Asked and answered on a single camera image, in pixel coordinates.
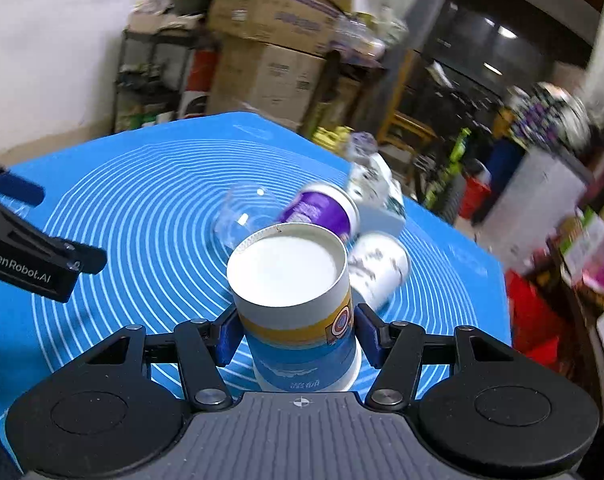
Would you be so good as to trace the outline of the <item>white tissue box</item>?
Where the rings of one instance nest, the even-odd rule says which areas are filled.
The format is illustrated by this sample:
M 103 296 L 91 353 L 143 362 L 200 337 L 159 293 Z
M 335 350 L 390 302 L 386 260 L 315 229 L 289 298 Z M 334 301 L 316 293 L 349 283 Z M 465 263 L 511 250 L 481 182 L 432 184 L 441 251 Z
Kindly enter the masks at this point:
M 379 153 L 352 163 L 346 192 L 357 206 L 362 234 L 400 236 L 406 223 L 402 188 Z

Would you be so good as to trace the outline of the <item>wooden chair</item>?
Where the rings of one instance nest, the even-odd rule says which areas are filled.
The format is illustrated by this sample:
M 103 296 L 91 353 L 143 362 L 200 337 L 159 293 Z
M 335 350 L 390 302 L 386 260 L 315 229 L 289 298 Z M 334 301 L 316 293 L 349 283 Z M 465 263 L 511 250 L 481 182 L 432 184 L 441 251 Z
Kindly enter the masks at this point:
M 415 153 L 436 138 L 430 126 L 412 115 L 418 96 L 415 82 L 424 79 L 422 74 L 425 71 L 421 53 L 408 49 L 394 76 L 390 101 L 377 133 L 379 145 L 391 144 L 400 150 Z

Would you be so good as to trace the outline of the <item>yellow toy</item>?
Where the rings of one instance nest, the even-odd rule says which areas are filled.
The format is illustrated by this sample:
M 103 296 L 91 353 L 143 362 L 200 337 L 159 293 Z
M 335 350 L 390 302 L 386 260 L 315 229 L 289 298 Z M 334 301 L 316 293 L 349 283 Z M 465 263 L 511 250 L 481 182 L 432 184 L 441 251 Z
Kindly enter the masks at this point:
M 348 145 L 352 129 L 339 126 L 334 130 L 318 127 L 312 135 L 312 142 L 331 153 L 341 155 Z

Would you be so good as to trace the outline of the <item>blue silicone baking mat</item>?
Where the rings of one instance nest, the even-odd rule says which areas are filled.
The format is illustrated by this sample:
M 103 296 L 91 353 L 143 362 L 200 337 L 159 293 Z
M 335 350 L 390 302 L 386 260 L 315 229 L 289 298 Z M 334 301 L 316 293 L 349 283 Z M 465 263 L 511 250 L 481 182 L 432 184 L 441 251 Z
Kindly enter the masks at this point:
M 230 304 L 230 249 L 213 233 L 230 188 L 262 186 L 277 214 L 308 183 L 344 185 L 350 164 L 255 114 L 232 113 L 106 136 L 12 169 L 46 195 L 34 208 L 0 196 L 3 205 L 47 234 L 104 248 L 108 262 L 82 274 L 66 304 L 0 282 L 5 446 L 12 402 L 122 326 L 172 332 Z M 398 239 L 412 268 L 380 316 L 430 334 L 474 325 L 510 344 L 500 263 L 412 200 L 404 207 Z

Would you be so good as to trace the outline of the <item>white chest freezer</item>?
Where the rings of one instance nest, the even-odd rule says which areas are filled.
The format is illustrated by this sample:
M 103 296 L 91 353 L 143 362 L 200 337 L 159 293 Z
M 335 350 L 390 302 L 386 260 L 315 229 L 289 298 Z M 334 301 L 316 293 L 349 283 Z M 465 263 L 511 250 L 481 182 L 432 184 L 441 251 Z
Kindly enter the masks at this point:
M 505 271 L 524 272 L 592 182 L 590 170 L 564 148 L 557 154 L 530 148 L 481 222 L 480 245 Z

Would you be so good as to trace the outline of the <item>top cardboard box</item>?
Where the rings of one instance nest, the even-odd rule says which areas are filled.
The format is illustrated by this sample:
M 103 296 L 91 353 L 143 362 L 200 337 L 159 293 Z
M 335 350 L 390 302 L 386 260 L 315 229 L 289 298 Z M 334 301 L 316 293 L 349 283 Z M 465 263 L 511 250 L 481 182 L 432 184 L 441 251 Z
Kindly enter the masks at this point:
M 353 0 L 213 0 L 210 29 L 323 56 Z

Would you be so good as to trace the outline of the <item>white grey print paper cup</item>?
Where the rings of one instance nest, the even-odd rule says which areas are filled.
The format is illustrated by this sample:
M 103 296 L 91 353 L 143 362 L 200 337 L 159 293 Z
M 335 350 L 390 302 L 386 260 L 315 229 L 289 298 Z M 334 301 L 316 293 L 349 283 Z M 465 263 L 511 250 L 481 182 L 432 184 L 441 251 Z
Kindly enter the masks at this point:
M 353 245 L 348 267 L 354 302 L 378 312 L 407 282 L 410 258 L 394 236 L 368 232 Z

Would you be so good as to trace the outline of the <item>clear plastic bag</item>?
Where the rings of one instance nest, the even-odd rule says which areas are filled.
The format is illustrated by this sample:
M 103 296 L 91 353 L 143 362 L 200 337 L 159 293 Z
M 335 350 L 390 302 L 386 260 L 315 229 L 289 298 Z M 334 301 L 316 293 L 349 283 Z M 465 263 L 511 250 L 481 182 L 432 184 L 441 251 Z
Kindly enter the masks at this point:
M 349 162 L 368 165 L 369 157 L 378 153 L 376 138 L 369 132 L 351 132 L 345 141 L 343 156 Z

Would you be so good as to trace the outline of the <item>clear plastic cup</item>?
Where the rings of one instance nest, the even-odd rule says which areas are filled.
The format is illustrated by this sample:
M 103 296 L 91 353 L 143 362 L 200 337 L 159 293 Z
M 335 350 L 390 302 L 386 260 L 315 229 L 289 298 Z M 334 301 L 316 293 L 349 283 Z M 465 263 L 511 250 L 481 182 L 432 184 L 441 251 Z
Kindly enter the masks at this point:
M 237 183 L 224 195 L 213 232 L 222 246 L 235 249 L 251 234 L 273 224 L 280 210 L 276 195 L 266 186 Z

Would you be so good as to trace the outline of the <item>cardboard box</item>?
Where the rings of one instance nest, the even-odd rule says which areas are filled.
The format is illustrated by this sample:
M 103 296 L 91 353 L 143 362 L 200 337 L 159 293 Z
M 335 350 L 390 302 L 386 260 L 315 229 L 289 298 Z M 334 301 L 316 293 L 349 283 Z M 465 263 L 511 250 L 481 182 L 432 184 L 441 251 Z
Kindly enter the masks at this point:
M 228 36 L 222 42 L 206 112 L 251 112 L 296 130 L 324 66 L 318 56 Z
M 210 29 L 323 56 L 353 0 L 213 0 Z

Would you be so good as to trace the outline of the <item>lower cardboard box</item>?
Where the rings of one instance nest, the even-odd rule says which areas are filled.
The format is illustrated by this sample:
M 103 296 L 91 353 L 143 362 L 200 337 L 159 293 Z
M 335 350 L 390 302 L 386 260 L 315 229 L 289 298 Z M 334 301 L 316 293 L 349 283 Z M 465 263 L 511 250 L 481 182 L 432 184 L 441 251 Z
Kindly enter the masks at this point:
M 222 42 L 206 112 L 251 112 L 296 130 L 324 66 L 318 56 L 228 36 Z

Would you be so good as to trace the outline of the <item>purple labelled paper cup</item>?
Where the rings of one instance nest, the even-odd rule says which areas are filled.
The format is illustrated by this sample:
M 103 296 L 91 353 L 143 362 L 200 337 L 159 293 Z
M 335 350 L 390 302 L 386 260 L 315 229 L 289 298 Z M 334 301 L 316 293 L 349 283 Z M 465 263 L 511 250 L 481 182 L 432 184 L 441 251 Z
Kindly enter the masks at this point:
M 360 212 L 345 190 L 312 182 L 296 193 L 277 217 L 278 223 L 311 223 L 336 234 L 344 244 L 360 232 Z

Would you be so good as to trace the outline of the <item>red white appliance box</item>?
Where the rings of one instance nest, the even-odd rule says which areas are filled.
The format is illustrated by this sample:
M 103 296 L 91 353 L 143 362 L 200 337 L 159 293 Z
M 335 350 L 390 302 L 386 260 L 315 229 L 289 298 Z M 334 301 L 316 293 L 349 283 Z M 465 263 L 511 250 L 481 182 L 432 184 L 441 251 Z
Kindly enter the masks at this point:
M 213 48 L 197 50 L 180 98 L 177 118 L 195 118 L 206 114 L 220 52 Z

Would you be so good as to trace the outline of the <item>black metal shelf rack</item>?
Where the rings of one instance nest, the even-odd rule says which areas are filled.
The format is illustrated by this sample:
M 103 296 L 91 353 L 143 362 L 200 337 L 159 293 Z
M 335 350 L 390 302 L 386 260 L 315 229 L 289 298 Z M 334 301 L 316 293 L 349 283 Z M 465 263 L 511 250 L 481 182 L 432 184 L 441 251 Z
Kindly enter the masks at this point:
M 134 32 L 129 27 L 121 35 L 113 81 L 110 133 L 150 126 L 153 122 L 170 122 L 177 116 L 182 99 L 187 69 L 201 37 L 198 29 L 163 27 L 157 32 Z M 146 48 L 144 60 L 127 63 L 132 44 Z M 183 51 L 177 81 L 166 81 L 170 62 L 158 59 L 160 47 L 176 47 Z

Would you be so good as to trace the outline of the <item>blue beach print paper cup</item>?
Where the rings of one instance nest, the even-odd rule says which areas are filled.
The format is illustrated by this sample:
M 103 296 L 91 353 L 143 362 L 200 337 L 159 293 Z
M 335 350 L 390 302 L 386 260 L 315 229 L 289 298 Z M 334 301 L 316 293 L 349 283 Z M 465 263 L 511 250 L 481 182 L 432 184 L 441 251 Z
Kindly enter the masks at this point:
M 234 249 L 226 276 L 262 390 L 351 388 L 362 357 L 348 255 L 336 234 L 311 223 L 274 224 Z

